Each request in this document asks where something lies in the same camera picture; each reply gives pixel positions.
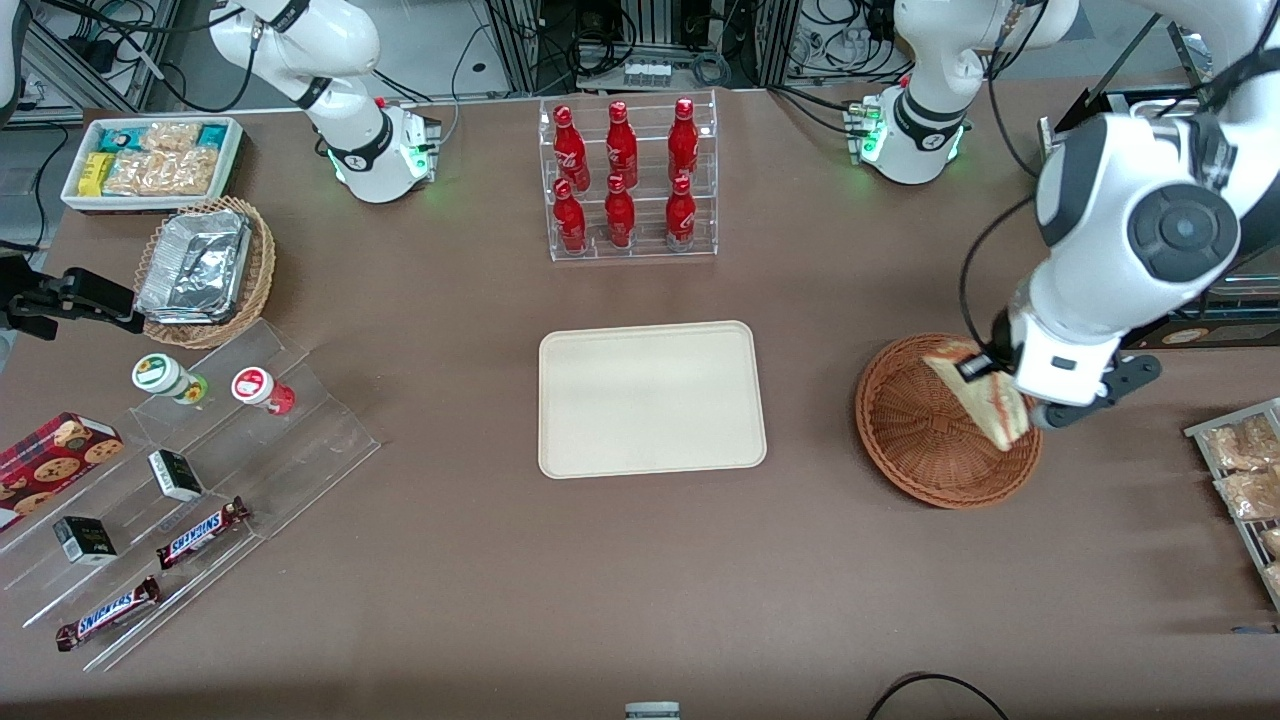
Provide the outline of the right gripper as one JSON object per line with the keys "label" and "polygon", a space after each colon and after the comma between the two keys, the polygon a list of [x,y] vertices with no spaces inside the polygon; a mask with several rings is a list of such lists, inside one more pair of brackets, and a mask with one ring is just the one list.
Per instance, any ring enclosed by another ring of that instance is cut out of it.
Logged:
{"label": "right gripper", "polygon": [[60,309],[64,319],[108,323],[142,334],[145,315],[134,307],[134,292],[114,281],[73,266],[63,275],[33,270],[23,255],[1,256],[1,328],[54,341]]}

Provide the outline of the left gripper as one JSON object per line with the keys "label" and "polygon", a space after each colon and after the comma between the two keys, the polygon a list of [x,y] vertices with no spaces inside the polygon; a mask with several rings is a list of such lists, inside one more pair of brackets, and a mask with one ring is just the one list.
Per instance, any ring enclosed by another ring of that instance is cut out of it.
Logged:
{"label": "left gripper", "polygon": [[[1065,316],[1011,316],[1015,363],[1012,379],[1024,395],[1084,407],[1093,402],[1102,375],[1120,343],[1123,328]],[[954,369],[965,384],[1004,370],[988,350],[957,360]]]}

